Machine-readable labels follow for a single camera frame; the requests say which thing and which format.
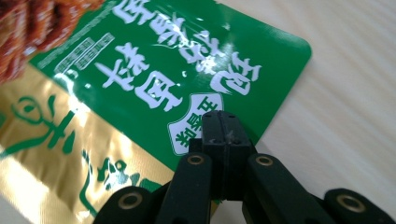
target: wooden table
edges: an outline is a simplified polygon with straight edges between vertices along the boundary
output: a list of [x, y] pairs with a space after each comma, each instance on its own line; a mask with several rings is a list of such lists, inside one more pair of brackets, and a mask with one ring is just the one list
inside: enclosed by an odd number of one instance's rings
[[[220, 2], [312, 47], [258, 150], [278, 157], [309, 192], [352, 189], [396, 219], [396, 2]], [[241, 223], [234, 209], [220, 206], [214, 223]]]

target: snack bag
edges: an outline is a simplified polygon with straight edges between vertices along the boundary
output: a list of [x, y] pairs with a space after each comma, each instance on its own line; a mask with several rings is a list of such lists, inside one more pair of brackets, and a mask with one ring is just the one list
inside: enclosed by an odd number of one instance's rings
[[1, 193], [34, 223], [92, 223], [117, 189], [165, 184], [208, 111], [257, 143], [311, 54], [211, 0], [94, 9], [59, 47], [25, 47], [40, 53], [0, 86]]

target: green background print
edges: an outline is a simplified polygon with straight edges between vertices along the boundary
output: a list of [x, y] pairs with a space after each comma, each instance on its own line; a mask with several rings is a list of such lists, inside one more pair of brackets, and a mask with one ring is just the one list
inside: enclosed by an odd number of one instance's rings
[[0, 128], [1, 128], [1, 126], [3, 126], [3, 124], [6, 122], [6, 115], [5, 114], [3, 114], [1, 111], [0, 111]]
[[31, 64], [175, 170], [169, 125], [192, 114], [193, 95], [218, 95], [257, 143], [310, 55], [301, 38], [214, 1], [107, 0]]

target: metal screw hole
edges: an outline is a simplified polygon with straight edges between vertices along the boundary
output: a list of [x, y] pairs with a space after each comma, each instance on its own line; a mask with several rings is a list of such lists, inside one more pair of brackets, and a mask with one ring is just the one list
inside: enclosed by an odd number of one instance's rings
[[256, 162], [263, 166], [270, 166], [270, 165], [274, 164], [274, 162], [266, 156], [260, 156], [260, 157], [256, 158]]
[[122, 195], [119, 199], [119, 207], [124, 210], [136, 208], [143, 202], [143, 197], [139, 192], [132, 192]]
[[204, 157], [197, 155], [190, 156], [187, 158], [187, 162], [191, 165], [199, 165], [204, 163], [204, 161], [205, 161]]
[[339, 204], [351, 212], [362, 213], [366, 210], [366, 206], [361, 201], [350, 195], [341, 194], [336, 199]]

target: food image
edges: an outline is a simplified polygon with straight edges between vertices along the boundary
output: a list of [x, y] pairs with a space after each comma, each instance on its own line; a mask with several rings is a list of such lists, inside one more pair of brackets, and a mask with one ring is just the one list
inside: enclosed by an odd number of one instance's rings
[[73, 33], [86, 10], [104, 0], [0, 0], [0, 83], [19, 77], [24, 51], [59, 47]]

